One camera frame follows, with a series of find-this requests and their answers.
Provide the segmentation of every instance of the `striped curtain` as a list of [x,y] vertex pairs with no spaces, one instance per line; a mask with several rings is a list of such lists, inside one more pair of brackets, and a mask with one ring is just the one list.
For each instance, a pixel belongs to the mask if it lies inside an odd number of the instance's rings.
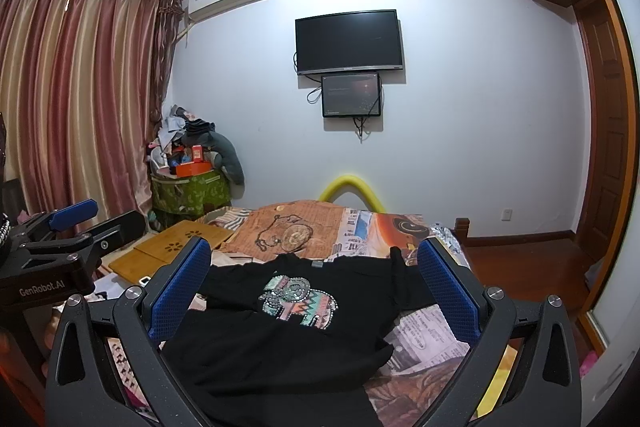
[[28,210],[93,198],[94,223],[146,212],[158,0],[0,0],[5,178]]

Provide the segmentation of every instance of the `tv screen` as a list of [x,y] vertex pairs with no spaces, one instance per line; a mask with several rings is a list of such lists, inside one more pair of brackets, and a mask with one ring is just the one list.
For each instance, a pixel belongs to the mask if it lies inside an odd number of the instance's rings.
[[400,70],[396,10],[338,13],[296,20],[298,73]]
[[322,76],[322,116],[380,116],[380,76],[346,73]]

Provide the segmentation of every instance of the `blue gripper pad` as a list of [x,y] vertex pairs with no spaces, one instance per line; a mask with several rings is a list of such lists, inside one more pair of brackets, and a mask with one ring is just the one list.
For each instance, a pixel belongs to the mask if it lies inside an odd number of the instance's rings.
[[158,343],[175,335],[193,296],[204,281],[211,265],[211,249],[199,240],[151,308],[149,338]]
[[63,232],[97,216],[98,203],[94,200],[84,200],[80,203],[72,204],[62,210],[58,210],[49,219],[49,228],[55,232]]
[[428,241],[418,247],[418,269],[457,340],[473,347],[480,338],[478,308]]

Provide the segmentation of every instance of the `metal screw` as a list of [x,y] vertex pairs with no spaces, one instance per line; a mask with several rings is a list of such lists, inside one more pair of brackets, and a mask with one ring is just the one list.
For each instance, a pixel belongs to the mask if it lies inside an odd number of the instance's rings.
[[142,295],[142,288],[140,286],[132,286],[124,292],[124,295],[127,299],[131,299],[133,301]]
[[549,304],[551,304],[554,308],[559,308],[560,306],[562,306],[562,299],[557,295],[549,295],[549,298],[547,300],[549,301]]
[[486,291],[486,294],[494,301],[499,301],[504,297],[504,291],[502,291],[501,288],[498,288],[498,286],[491,286],[491,288]]
[[82,296],[79,293],[74,293],[66,300],[67,306],[78,306],[80,301],[82,300]]

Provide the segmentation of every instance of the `sequined elephant graphic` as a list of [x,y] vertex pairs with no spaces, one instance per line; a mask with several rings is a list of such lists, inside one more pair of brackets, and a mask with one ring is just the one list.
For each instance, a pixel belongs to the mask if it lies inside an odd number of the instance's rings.
[[335,299],[320,290],[314,290],[303,277],[276,275],[264,287],[258,297],[264,301],[262,311],[281,319],[289,320],[291,315],[302,316],[303,326],[324,330],[338,309]]

